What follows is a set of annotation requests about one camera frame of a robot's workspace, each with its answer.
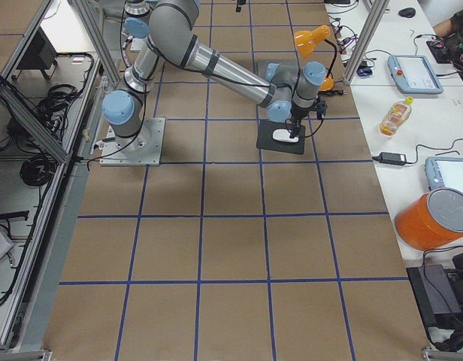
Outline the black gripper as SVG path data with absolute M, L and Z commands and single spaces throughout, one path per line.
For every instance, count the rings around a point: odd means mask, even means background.
M 323 121 L 325 116 L 325 108 L 321 106 L 311 106 L 309 108 L 301 108 L 299 106 L 293 106 L 291 110 L 291 123 L 288 125 L 289 137 L 299 137 L 301 133 L 301 121 L 309 117 L 309 113 L 316 113 L 317 119 Z

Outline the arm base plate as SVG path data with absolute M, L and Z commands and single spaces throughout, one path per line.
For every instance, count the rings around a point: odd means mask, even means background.
M 162 154 L 165 118 L 147 118 L 139 136 L 131 145 L 123 149 L 128 141 L 116 137 L 114 130 L 108 126 L 107 136 L 113 140 L 105 142 L 101 147 L 102 158 L 98 161 L 102 166 L 159 166 Z

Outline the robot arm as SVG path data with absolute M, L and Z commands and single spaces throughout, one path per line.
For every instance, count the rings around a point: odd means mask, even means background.
M 260 77 L 219 51 L 203 44 L 193 27 L 201 10 L 199 1 L 158 1 L 148 23 L 126 19 L 126 28 L 145 45 L 126 69 L 118 89 L 104 97 L 102 112 L 120 148 L 140 148 L 150 138 L 140 112 L 160 61 L 183 71 L 215 80 L 266 110 L 259 124 L 260 150 L 304 154 L 305 128 L 301 121 L 311 111 L 326 113 L 319 89 L 327 70 L 320 62 L 290 66 L 271 62 Z

